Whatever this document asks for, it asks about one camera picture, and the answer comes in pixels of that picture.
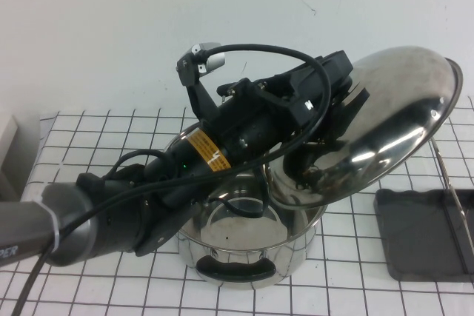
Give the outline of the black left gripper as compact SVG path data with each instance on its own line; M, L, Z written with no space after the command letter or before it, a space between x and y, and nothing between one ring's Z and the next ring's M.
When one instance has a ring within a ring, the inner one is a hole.
M323 110L322 98L333 97L334 87L340 87L353 70L353 65L343 50L325 57L317 57L319 70L302 64L287 72L254 81L257 96L269 107L277 119L293 128L303 128ZM370 97L362 89L348 104L338 104L331 109L327 133L343 135L360 109Z

